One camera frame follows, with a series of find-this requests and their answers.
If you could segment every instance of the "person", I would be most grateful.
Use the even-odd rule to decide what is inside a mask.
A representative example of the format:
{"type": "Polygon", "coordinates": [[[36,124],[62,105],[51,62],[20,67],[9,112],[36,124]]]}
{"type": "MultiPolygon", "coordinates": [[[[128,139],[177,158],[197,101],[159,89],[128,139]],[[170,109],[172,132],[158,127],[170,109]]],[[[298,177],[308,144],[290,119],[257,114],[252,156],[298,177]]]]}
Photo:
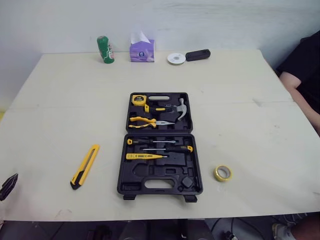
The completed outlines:
{"type": "MultiPolygon", "coordinates": [[[[303,38],[276,70],[320,136],[320,31],[303,38]]],[[[275,223],[272,232],[275,240],[320,240],[320,215],[307,216],[292,228],[275,223]]]]}
{"type": "Polygon", "coordinates": [[[284,87],[320,136],[320,31],[303,38],[276,70],[284,87]]]}

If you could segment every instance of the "purple tissue box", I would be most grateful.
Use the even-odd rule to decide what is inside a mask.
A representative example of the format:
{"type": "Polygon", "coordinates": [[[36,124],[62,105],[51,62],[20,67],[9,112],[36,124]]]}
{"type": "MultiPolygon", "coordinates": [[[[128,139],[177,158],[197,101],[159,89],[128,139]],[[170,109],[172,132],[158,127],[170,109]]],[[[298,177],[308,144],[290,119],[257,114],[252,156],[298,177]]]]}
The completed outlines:
{"type": "Polygon", "coordinates": [[[130,58],[131,62],[154,62],[155,61],[155,40],[149,39],[149,42],[139,41],[131,44],[130,58]]]}

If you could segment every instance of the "shoe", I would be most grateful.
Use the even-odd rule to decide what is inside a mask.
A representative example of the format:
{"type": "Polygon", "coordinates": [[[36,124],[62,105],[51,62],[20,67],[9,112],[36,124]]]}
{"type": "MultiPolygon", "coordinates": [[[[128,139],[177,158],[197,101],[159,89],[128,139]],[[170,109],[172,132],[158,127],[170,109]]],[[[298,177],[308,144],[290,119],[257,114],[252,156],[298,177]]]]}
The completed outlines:
{"type": "Polygon", "coordinates": [[[290,228],[279,223],[272,224],[272,233],[274,240],[296,240],[290,228]]]}

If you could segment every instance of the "hammer head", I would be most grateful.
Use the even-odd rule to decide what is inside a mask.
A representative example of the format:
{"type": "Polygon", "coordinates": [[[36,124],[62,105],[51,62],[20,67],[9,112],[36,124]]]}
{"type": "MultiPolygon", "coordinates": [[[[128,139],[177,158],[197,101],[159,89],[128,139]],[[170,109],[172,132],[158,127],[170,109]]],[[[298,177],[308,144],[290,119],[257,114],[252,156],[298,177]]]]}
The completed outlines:
{"type": "Polygon", "coordinates": [[[181,121],[181,119],[186,115],[187,113],[187,106],[184,104],[184,99],[179,98],[179,102],[181,103],[179,106],[176,106],[177,112],[182,112],[181,116],[178,117],[178,121],[181,121]]]}

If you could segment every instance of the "black shirt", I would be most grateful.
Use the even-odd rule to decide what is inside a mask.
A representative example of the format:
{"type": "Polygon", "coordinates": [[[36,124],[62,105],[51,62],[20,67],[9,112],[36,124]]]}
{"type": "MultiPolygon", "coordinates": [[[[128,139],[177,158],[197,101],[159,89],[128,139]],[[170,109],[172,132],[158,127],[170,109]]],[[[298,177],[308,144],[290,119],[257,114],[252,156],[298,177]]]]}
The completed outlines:
{"type": "Polygon", "coordinates": [[[303,39],[277,70],[301,80],[296,89],[320,114],[320,31],[303,39]]]}

